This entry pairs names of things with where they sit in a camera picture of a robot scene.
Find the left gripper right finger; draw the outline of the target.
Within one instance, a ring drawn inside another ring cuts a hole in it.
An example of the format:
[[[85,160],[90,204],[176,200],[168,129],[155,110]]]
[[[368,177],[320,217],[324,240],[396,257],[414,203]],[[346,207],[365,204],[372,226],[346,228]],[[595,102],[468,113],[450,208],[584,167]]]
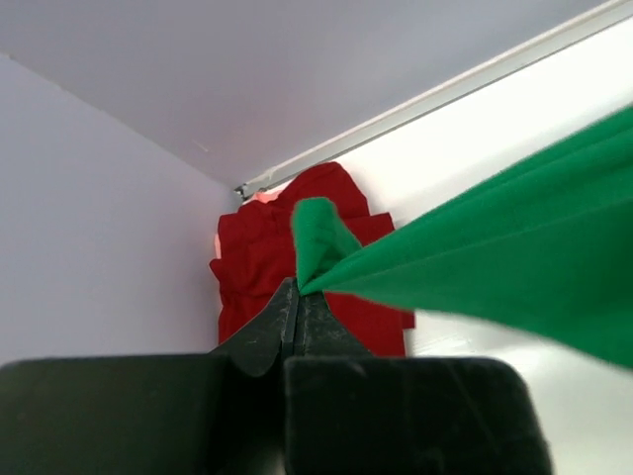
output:
[[[368,353],[320,294],[303,297],[284,364],[290,474],[546,474],[527,386],[488,357]]]

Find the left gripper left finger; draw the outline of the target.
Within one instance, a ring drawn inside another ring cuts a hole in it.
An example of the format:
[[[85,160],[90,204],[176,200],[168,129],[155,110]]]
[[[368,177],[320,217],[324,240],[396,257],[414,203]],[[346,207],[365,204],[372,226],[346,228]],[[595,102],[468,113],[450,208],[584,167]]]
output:
[[[208,353],[24,359],[1,369],[5,474],[279,474],[281,366],[299,292]]]

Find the green t-shirt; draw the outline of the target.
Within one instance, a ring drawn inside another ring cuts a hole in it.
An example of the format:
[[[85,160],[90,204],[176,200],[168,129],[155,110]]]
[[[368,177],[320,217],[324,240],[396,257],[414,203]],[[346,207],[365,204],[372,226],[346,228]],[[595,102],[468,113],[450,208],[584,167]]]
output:
[[[305,294],[471,316],[632,365],[632,111],[362,245],[324,198],[292,216]]]

